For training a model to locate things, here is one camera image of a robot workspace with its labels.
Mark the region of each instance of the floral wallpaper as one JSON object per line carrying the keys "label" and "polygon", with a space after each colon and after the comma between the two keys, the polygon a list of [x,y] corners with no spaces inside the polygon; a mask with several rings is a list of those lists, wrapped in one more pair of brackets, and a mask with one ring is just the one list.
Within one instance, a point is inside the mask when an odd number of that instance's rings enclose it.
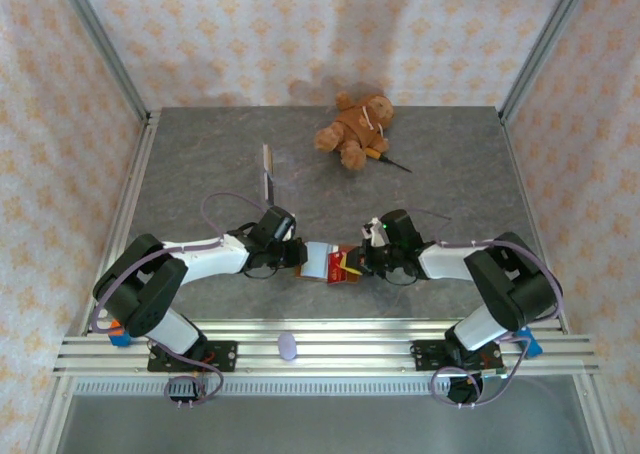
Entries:
{"label": "floral wallpaper", "polygon": [[91,0],[147,108],[500,106],[558,0]]}
{"label": "floral wallpaper", "polygon": [[27,447],[138,130],[67,0],[0,0],[2,453]]}
{"label": "floral wallpaper", "polygon": [[596,335],[629,452],[640,445],[639,108],[640,0],[583,0],[510,123],[570,325]]}

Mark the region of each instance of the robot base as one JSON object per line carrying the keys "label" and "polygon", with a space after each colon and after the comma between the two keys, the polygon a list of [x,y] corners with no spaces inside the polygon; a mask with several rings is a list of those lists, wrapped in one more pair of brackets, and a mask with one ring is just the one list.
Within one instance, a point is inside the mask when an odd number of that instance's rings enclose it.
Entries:
{"label": "robot base", "polygon": [[411,344],[416,371],[435,371],[441,367],[459,367],[466,371],[502,370],[502,354],[495,342],[469,352],[445,340],[420,340]]}
{"label": "robot base", "polygon": [[[201,362],[218,368],[221,372],[233,372],[236,369],[238,343],[235,341],[206,341]],[[147,364],[149,372],[193,372],[205,371],[192,364],[178,361],[162,349],[153,347]]]}

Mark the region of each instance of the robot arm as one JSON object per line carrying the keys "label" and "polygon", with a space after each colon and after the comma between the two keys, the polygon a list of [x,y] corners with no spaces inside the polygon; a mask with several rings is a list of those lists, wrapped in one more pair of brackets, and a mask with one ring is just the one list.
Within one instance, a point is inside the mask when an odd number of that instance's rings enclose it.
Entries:
{"label": "robot arm", "polygon": [[293,239],[295,219],[284,209],[270,208],[260,222],[230,231],[222,238],[188,243],[160,242],[150,234],[135,239],[96,283],[100,300],[135,262],[168,251],[140,267],[117,287],[105,308],[132,337],[146,336],[176,354],[196,361],[205,357],[206,337],[170,308],[178,288],[217,274],[247,273],[269,266],[294,267],[307,260],[300,238]]}
{"label": "robot arm", "polygon": [[[386,244],[380,242],[380,229],[387,235]],[[416,279],[475,283],[484,305],[446,335],[454,349],[462,352],[461,358],[525,327],[558,301],[554,286],[532,262],[531,250],[512,232],[469,247],[425,243],[407,212],[399,209],[372,219],[363,233],[362,246],[347,254],[347,265],[363,274],[384,278],[387,272],[401,268]]]}

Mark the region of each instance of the brown teddy bear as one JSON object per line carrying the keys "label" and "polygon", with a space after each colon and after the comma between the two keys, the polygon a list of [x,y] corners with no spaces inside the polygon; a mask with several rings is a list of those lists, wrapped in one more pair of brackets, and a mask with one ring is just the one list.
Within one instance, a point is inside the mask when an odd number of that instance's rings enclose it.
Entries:
{"label": "brown teddy bear", "polygon": [[316,133],[316,149],[340,152],[342,164],[353,170],[364,167],[367,160],[365,148],[379,153],[389,150],[389,143],[383,137],[384,130],[393,119],[393,106],[389,99],[374,94],[353,102],[346,92],[339,92],[336,107],[340,110],[336,120]]}

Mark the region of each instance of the metal tool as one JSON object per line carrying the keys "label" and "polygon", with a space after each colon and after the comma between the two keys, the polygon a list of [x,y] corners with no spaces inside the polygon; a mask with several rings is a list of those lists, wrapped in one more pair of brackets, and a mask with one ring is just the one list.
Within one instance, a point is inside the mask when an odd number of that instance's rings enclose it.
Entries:
{"label": "metal tool", "polygon": [[375,149],[371,149],[370,147],[367,147],[367,148],[365,148],[364,152],[367,154],[368,157],[370,157],[372,159],[375,159],[376,161],[384,162],[385,164],[393,164],[394,166],[399,167],[400,169],[402,169],[404,171],[413,173],[413,171],[411,171],[410,169],[407,169],[406,167],[401,166],[397,162],[392,161],[387,156],[385,156],[384,154],[379,153]]}

